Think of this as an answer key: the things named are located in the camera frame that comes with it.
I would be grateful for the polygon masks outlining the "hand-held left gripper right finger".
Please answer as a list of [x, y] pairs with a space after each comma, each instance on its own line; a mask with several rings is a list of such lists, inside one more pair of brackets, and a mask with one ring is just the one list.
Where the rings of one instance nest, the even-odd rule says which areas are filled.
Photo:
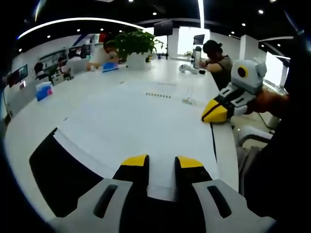
[[193, 233], [271, 233], [275, 220], [260, 217], [245, 198], [223, 181], [211, 178], [199, 161], [177, 156], [175, 180], [180, 222]]

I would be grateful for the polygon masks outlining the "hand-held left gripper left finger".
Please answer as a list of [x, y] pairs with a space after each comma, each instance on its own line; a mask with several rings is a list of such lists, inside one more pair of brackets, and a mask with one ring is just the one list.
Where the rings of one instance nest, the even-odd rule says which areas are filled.
[[144, 225], [149, 155], [123, 161], [111, 179], [82, 195], [77, 207], [50, 225], [56, 233], [138, 233]]

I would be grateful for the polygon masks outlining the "person's right hand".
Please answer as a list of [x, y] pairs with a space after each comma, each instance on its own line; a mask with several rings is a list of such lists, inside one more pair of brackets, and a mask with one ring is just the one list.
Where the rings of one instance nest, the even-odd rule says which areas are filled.
[[256, 113], [264, 113], [268, 112], [271, 108], [273, 102], [277, 99], [278, 94], [274, 92], [270, 92], [266, 89], [262, 89], [256, 97], [248, 102], [246, 115], [251, 114], [253, 112]]

